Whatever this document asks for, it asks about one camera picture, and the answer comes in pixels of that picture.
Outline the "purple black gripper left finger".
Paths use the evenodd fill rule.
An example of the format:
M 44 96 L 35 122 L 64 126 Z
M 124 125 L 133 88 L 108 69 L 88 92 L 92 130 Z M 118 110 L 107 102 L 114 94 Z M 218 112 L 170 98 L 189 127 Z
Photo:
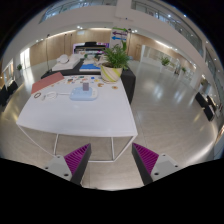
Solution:
M 56 155 L 44 169 L 76 185 L 81 185 L 90 155 L 91 144 L 86 144 L 65 156 Z

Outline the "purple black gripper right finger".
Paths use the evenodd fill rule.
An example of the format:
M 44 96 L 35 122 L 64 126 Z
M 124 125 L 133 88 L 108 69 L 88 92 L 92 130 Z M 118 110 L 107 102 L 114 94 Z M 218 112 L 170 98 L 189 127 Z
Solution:
M 144 185 L 181 169 L 181 166 L 167 154 L 157 154 L 137 143 L 132 144 L 132 155 Z

